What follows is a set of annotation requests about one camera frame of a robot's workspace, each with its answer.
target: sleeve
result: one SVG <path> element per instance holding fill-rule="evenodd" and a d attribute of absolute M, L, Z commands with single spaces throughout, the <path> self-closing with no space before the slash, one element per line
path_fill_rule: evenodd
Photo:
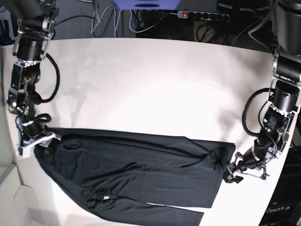
<path fill-rule="evenodd" d="M 204 214 L 127 198 L 102 201 L 91 211 L 108 221 L 142 226 L 198 226 Z"/>

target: black garment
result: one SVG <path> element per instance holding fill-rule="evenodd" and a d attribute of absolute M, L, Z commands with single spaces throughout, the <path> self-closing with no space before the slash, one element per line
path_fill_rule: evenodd
<path fill-rule="evenodd" d="M 53 131 L 63 136 L 53 154 L 35 150 L 44 171 L 85 210 L 144 226 L 198 226 L 203 213 L 147 203 L 210 208 L 235 149 L 186 137 Z"/>

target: power strip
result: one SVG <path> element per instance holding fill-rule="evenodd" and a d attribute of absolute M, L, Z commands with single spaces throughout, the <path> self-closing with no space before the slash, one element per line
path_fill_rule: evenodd
<path fill-rule="evenodd" d="M 178 13 L 175 14 L 178 15 L 179 19 L 222 21 L 222 22 L 230 21 L 229 14 L 209 13 L 209 12 L 200 12 L 200 11 L 178 11 Z"/>

